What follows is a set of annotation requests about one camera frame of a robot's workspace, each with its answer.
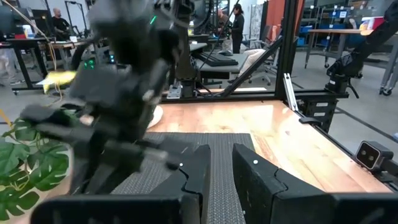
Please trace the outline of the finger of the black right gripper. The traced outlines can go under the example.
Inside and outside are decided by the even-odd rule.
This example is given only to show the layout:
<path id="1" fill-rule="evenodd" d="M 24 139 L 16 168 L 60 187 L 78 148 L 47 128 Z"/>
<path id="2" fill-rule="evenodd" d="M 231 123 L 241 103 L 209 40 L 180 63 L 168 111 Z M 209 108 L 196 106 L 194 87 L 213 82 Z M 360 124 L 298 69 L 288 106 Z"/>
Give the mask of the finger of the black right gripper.
<path id="1" fill-rule="evenodd" d="M 104 150 L 99 167 L 99 193 L 110 194 L 132 173 L 140 171 L 143 160 L 142 152 Z"/>
<path id="2" fill-rule="evenodd" d="M 107 139 L 94 136 L 72 143 L 73 167 L 69 195 L 107 194 L 106 176 L 96 174 Z"/>

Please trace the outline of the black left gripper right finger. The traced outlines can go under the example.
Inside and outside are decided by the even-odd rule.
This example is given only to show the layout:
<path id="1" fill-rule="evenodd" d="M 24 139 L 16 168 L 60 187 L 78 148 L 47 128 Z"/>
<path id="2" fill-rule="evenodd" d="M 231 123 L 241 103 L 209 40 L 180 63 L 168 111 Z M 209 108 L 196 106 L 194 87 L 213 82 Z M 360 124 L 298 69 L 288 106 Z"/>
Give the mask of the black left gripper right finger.
<path id="1" fill-rule="evenodd" d="M 398 194 L 324 192 L 243 144 L 232 160 L 247 224 L 398 224 Z"/>

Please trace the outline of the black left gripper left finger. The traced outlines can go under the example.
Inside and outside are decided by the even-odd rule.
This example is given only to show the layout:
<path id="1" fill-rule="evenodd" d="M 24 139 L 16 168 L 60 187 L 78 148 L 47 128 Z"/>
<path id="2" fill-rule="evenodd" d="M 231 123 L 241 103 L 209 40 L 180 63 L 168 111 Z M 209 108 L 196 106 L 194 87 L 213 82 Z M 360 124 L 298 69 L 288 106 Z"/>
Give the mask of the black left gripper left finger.
<path id="1" fill-rule="evenodd" d="M 211 149 L 199 146 L 149 194 L 63 195 L 38 205 L 30 224 L 205 224 Z"/>

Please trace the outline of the grey woven placemat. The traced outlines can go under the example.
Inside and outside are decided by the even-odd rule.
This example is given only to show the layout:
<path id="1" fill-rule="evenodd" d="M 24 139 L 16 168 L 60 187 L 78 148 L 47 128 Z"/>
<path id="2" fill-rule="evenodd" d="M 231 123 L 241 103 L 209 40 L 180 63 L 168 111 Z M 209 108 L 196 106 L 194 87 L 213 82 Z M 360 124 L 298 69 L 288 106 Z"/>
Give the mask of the grey woven placemat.
<path id="1" fill-rule="evenodd" d="M 233 144 L 254 150 L 251 135 L 246 133 L 147 133 L 147 138 L 161 141 L 166 137 L 188 142 L 196 149 L 211 148 L 211 182 L 207 224 L 246 224 L 233 178 Z M 139 173 L 133 173 L 118 185 L 113 194 L 148 194 L 171 175 L 162 164 L 145 159 Z"/>

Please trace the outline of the black computer with green light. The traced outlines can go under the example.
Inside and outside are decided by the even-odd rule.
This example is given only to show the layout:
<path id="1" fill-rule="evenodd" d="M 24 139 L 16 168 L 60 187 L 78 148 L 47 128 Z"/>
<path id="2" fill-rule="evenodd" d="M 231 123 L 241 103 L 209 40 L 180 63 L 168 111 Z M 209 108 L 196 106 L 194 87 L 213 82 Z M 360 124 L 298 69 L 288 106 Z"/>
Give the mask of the black computer with green light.
<path id="1" fill-rule="evenodd" d="M 94 57 L 84 57 L 81 60 L 81 67 L 85 70 L 92 70 L 96 66 L 96 59 Z"/>

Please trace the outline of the green plant in white pot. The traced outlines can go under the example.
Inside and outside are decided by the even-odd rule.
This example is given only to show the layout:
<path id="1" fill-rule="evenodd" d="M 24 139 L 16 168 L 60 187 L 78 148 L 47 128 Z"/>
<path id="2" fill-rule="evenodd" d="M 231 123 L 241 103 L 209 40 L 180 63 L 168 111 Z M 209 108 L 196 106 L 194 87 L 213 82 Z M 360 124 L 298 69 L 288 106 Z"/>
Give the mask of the green plant in white pot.
<path id="1" fill-rule="evenodd" d="M 0 221 L 25 214 L 67 176 L 66 145 L 17 119 L 0 135 Z"/>

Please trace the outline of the white round plate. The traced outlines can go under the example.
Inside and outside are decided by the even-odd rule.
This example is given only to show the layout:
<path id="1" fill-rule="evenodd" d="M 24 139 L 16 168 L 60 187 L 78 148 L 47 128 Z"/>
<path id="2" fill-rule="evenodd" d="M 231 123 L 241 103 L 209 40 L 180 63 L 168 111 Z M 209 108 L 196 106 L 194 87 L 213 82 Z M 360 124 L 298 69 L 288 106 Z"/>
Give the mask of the white round plate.
<path id="1" fill-rule="evenodd" d="M 154 112 L 153 112 L 153 117 L 152 120 L 150 121 L 148 125 L 148 129 L 155 126 L 162 118 L 164 111 L 161 106 L 156 106 Z"/>

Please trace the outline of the person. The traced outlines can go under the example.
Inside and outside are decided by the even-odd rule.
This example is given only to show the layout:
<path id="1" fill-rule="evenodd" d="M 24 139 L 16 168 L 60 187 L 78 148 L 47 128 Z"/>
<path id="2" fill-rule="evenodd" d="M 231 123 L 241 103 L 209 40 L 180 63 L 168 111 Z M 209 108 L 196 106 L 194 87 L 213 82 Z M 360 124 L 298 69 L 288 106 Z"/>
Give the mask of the person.
<path id="1" fill-rule="evenodd" d="M 241 42 L 243 40 L 244 29 L 244 12 L 240 4 L 235 4 L 234 9 L 234 22 L 231 28 L 231 36 L 233 41 L 233 53 L 239 54 L 241 49 Z"/>
<path id="2" fill-rule="evenodd" d="M 222 50 L 231 50 L 231 40 L 228 36 L 228 29 L 224 26 L 229 22 L 228 16 L 224 14 L 222 9 L 218 9 L 218 37 L 224 39 Z"/>
<path id="3" fill-rule="evenodd" d="M 52 22 L 55 30 L 56 39 L 59 41 L 67 41 L 70 39 L 70 25 L 62 18 L 59 8 L 53 8 Z"/>
<path id="4" fill-rule="evenodd" d="M 17 74 L 17 63 L 14 49 L 0 49 L 0 87 L 5 87 L 3 79 L 10 85 L 24 83 L 23 78 Z"/>

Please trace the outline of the black keyboard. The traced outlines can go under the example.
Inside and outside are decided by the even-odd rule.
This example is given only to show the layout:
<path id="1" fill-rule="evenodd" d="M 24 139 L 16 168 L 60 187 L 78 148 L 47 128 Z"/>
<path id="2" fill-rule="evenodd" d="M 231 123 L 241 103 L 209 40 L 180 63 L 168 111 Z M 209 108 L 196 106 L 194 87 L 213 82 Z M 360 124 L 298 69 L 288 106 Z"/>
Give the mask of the black keyboard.
<path id="1" fill-rule="evenodd" d="M 220 54 L 210 54 L 207 52 L 195 53 L 194 57 L 200 59 L 203 63 L 211 67 L 233 66 L 238 65 L 238 62 Z"/>

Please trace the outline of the grey desk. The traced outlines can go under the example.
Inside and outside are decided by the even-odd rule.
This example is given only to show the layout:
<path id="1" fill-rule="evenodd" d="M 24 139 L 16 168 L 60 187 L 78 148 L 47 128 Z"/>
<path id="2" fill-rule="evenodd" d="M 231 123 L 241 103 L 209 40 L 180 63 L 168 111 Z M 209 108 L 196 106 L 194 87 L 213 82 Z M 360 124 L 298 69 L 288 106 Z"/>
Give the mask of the grey desk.
<path id="1" fill-rule="evenodd" d="M 197 43 L 197 44 L 190 44 L 190 55 L 196 61 L 196 65 L 198 70 L 201 73 L 202 78 L 220 78 L 220 79 L 227 79 L 231 73 L 238 74 L 245 61 L 247 60 L 247 55 L 244 54 L 220 54 L 217 50 L 214 52 L 205 51 L 207 48 L 206 43 Z M 233 66 L 222 66 L 222 67 L 211 67 L 205 63 L 203 63 L 200 59 L 194 57 L 195 53 L 200 52 L 207 52 L 210 54 L 220 54 L 232 58 L 238 62 L 238 65 Z"/>

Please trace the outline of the orange partition panel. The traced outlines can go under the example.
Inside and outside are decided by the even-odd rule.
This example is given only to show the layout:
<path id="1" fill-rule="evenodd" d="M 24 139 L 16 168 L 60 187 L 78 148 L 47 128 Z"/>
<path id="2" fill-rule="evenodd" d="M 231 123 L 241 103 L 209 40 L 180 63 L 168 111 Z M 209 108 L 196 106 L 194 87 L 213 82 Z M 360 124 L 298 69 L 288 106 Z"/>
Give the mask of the orange partition panel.
<path id="1" fill-rule="evenodd" d="M 270 40 L 275 40 L 280 31 L 281 21 L 284 16 L 285 0 L 267 0 L 267 3 L 266 25 L 270 27 Z"/>

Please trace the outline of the wooden top table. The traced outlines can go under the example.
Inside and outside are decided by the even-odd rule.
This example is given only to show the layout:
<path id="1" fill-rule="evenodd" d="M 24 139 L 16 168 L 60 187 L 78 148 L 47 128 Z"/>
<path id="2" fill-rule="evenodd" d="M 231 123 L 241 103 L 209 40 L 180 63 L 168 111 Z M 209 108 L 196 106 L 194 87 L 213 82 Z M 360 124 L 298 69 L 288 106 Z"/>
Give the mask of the wooden top table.
<path id="1" fill-rule="evenodd" d="M 304 68 L 307 68 L 308 61 L 311 55 L 321 55 L 325 57 L 325 67 L 328 65 L 328 59 L 338 58 L 342 56 L 346 38 L 350 34 L 361 34 L 362 36 L 369 36 L 374 30 L 359 30 L 359 29 L 310 29 L 309 33 L 309 43 L 307 45 L 307 54 L 305 57 Z M 312 53 L 312 48 L 314 46 L 315 34 L 327 34 L 328 39 L 332 38 L 335 34 L 340 35 L 340 42 L 338 45 L 338 50 L 336 53 L 329 52 L 328 48 L 324 52 Z M 385 68 L 386 70 L 392 70 L 395 67 L 396 59 L 398 58 L 398 40 L 394 43 L 393 49 L 389 61 L 380 61 L 379 63 L 365 62 L 366 65 Z"/>

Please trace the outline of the red and yellow box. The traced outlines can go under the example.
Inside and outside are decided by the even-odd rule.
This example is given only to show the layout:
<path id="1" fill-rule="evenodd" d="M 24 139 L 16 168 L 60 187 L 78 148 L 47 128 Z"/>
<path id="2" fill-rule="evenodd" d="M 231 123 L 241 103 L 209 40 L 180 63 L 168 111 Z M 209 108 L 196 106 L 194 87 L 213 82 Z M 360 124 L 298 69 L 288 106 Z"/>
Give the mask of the red and yellow box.
<path id="1" fill-rule="evenodd" d="M 361 19 L 360 30 L 374 30 L 384 22 L 382 16 L 377 17 L 363 17 Z"/>

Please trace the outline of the silver mounting bracket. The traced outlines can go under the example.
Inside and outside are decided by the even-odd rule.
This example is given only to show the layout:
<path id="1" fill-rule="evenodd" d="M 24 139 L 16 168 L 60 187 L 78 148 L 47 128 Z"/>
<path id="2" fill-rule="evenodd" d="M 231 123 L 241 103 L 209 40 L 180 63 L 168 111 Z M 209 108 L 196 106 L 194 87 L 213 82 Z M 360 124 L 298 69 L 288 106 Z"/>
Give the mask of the silver mounting bracket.
<path id="1" fill-rule="evenodd" d="M 179 84 L 170 85 L 168 93 L 167 93 L 167 99 L 168 100 L 177 100 L 177 99 L 180 99 L 181 96 L 182 96 L 182 86 Z"/>
<path id="2" fill-rule="evenodd" d="M 297 100 L 295 97 L 295 92 L 294 88 L 292 86 L 292 81 L 289 73 L 284 73 L 284 86 L 285 86 L 285 92 L 287 95 L 287 102 L 289 104 L 289 108 L 292 111 L 298 111 L 298 105 L 297 105 Z"/>

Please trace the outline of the black frame desk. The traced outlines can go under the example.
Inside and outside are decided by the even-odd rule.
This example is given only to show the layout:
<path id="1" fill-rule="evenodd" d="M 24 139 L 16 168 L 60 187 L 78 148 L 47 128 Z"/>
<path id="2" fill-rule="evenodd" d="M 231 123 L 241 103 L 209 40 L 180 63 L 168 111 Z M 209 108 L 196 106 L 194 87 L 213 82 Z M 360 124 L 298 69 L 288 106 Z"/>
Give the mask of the black frame desk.
<path id="1" fill-rule="evenodd" d="M 14 49 L 17 61 L 21 67 L 21 72 L 25 80 L 26 87 L 12 87 L 12 91 L 15 95 L 18 95 L 20 91 L 29 90 L 44 90 L 44 86 L 57 86 L 59 89 L 64 90 L 67 83 L 61 84 L 61 82 L 56 83 L 48 78 L 48 72 L 45 67 L 44 60 L 41 56 L 41 50 L 47 44 L 47 40 L 44 37 L 34 38 L 34 39 L 7 39 L 5 42 L 0 43 L 0 49 Z M 39 82 L 32 82 L 29 73 L 26 69 L 24 60 L 22 58 L 22 50 L 31 50 L 37 59 L 37 64 L 40 72 L 43 76 L 43 80 Z"/>

